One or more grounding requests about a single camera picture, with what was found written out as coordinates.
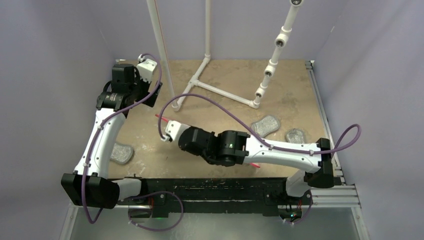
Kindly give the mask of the pink framed whiteboard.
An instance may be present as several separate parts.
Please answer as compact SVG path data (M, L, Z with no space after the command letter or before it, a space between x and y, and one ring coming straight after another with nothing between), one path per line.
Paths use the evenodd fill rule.
M160 118L161 119L161 121L164 121L164 122L166 122L166 123L168 123L169 122L169 120L172 120L172 118L168 118L168 117L164 117L164 116L159 116L159 114L155 114L155 116L157 117L157 118ZM260 169L261 167L258 165L258 164L256 164L256 163L250 163L249 164L250 166L252 166L252 167L254 167L254 168L257 168L257 169Z

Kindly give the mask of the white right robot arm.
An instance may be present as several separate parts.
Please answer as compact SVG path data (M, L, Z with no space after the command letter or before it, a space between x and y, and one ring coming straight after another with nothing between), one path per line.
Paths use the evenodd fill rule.
M210 165L232 167L234 165L263 163L296 168L287 178L280 196L288 204L294 203L311 188L334 187L334 170L328 153L321 151L320 142L289 143L257 139L246 132L226 130L218 135L191 126L177 136L182 151L200 156Z

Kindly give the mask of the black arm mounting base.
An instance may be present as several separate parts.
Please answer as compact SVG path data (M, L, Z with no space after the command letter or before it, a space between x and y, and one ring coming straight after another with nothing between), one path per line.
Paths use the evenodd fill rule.
M285 177L143 178L141 192L117 203L147 209L154 218L170 213L261 214L264 217L301 217L311 204L311 193L291 197Z

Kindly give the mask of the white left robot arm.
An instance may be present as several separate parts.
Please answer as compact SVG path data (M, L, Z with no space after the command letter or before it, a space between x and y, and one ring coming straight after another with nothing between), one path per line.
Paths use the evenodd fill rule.
M129 198L138 205L146 203L149 191L135 178L110 180L109 163L118 133L129 110L138 104L153 107L162 83L149 91L158 64L152 59L137 65L117 63L96 99L95 121L83 155L72 173L65 173L61 185L74 205L113 209Z

